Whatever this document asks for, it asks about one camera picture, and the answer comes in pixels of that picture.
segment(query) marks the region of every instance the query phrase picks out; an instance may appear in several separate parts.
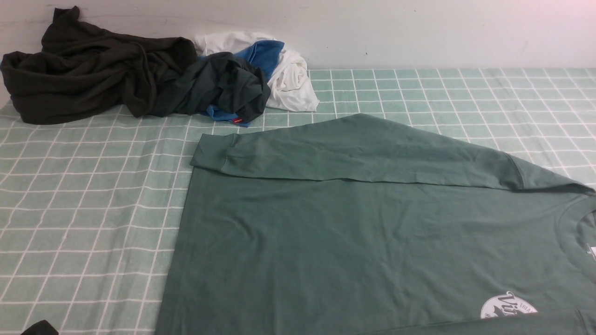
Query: dark green shirt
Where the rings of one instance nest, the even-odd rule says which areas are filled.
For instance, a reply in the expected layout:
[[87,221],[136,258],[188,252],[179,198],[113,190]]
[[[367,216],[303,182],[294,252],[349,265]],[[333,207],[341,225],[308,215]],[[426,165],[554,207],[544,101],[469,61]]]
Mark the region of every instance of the dark green shirt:
[[365,115],[203,135],[192,165],[158,335],[596,334],[569,178]]

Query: crumpled clothing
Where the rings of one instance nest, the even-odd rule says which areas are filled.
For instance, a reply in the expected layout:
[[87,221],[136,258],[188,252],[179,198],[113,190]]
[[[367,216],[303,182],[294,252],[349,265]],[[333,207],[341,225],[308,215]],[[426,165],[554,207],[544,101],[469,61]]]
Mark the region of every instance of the crumpled clothing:
[[26,123],[49,125],[100,114],[124,103],[135,117],[154,106],[157,85],[197,59],[185,38],[117,34],[79,21],[78,7],[56,8],[42,51],[4,55],[0,69]]
[[[267,80],[277,67],[280,59],[280,52],[284,48],[284,42],[264,40],[255,42],[248,48],[236,52],[234,56],[247,60],[252,66],[259,67],[263,70]],[[228,113],[217,106],[210,105],[203,115],[211,117],[214,121],[229,121],[241,127],[250,126],[250,122],[245,122],[236,113]]]
[[182,76],[172,74],[158,89],[151,115],[192,115],[213,105],[235,113],[239,122],[251,122],[263,114],[271,93],[262,69],[229,52],[196,60]]
[[[196,35],[197,51],[202,55],[216,52],[239,52],[257,41],[276,40],[263,33],[229,32],[209,35]],[[280,53],[279,64],[275,68],[267,85],[271,96],[267,107],[288,111],[316,111],[319,100],[308,78],[306,60],[300,53],[284,46]]]

